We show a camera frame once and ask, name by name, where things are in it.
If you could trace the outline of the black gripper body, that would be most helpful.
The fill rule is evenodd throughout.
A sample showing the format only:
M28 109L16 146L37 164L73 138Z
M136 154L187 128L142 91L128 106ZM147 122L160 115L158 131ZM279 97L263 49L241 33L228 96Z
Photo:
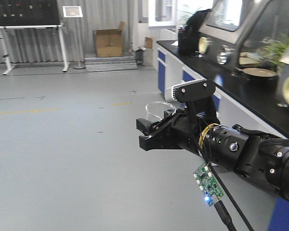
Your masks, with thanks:
M159 128L158 148L187 150L193 154L208 159L209 152L205 150L202 132L209 125L219 125L216 115L214 97L186 102L185 109L163 120L164 128Z

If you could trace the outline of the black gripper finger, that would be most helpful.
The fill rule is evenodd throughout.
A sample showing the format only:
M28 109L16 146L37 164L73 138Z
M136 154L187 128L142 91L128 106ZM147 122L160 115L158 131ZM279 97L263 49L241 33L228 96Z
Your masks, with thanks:
M145 151L150 150L182 150L171 136L139 136L139 146Z
M136 119L136 128L144 135L157 134L162 125L161 121L152 122L144 118Z

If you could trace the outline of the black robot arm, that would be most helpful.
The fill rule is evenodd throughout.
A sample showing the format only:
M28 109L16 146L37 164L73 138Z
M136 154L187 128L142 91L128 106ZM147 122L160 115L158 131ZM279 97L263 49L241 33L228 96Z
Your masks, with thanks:
M136 120L142 149L184 149L289 201L289 139L222 126L212 97L187 102L159 122Z

